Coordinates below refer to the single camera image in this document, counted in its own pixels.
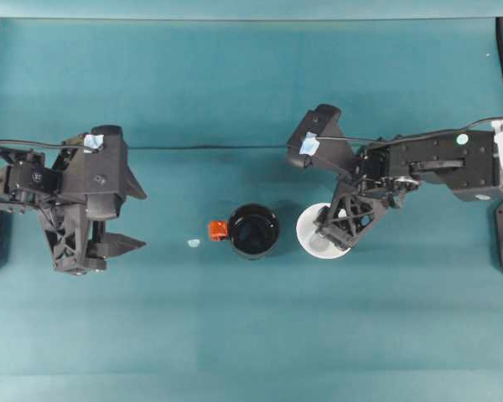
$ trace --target black cup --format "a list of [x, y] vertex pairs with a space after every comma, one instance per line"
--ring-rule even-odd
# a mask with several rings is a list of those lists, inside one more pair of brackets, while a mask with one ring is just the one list
[[227, 231], [237, 254], [249, 260], [258, 260], [276, 244], [279, 221], [270, 209], [259, 204], [247, 204], [229, 218]]

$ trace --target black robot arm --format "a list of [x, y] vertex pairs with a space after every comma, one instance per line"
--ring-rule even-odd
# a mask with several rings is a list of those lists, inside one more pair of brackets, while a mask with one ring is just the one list
[[[4, 147], [31, 145], [60, 149], [52, 167], [44, 154]], [[0, 141], [0, 210], [33, 209], [50, 247], [54, 269], [73, 275], [106, 269], [106, 259], [142, 247], [123, 234], [106, 232], [127, 196], [146, 194], [127, 163], [119, 126], [99, 126], [60, 145]]]
[[[330, 206], [314, 224], [316, 233], [339, 249], [357, 245], [389, 208], [401, 208], [406, 194], [424, 182], [444, 184], [463, 201], [503, 199], [503, 118], [388, 141], [345, 137], [340, 115], [336, 107], [320, 105], [288, 140], [292, 165], [338, 175]], [[472, 129], [490, 121], [494, 131]], [[351, 142], [366, 144], [354, 152]]]

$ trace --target black mug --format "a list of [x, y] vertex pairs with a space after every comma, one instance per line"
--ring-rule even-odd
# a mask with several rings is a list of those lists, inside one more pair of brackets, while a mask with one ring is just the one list
[[[212, 240], [227, 240], [235, 252], [248, 260], [264, 257], [277, 242], [279, 221], [274, 212], [259, 204], [246, 204], [236, 209], [226, 222], [214, 221]], [[219, 232], [213, 235], [213, 225]]]

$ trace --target teal table surface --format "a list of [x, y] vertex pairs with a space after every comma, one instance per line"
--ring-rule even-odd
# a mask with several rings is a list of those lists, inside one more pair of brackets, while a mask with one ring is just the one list
[[[80, 278], [52, 271], [34, 214], [4, 218], [0, 401], [503, 401], [495, 205], [427, 184], [317, 260], [294, 226], [332, 174], [275, 147], [153, 149], [276, 146], [321, 101], [367, 137], [503, 114], [494, 21], [3, 20], [0, 137], [120, 123], [149, 198], [109, 224], [148, 245]], [[251, 201], [282, 224], [259, 261], [206, 236]]]
[[503, 0], [0, 0], [0, 17], [346, 20], [503, 16]]

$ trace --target orange handle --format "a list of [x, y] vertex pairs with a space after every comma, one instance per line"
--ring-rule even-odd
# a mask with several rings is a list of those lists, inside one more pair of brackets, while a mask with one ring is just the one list
[[227, 222], [224, 220], [213, 220], [209, 223], [209, 238], [212, 241], [226, 240], [228, 235]]

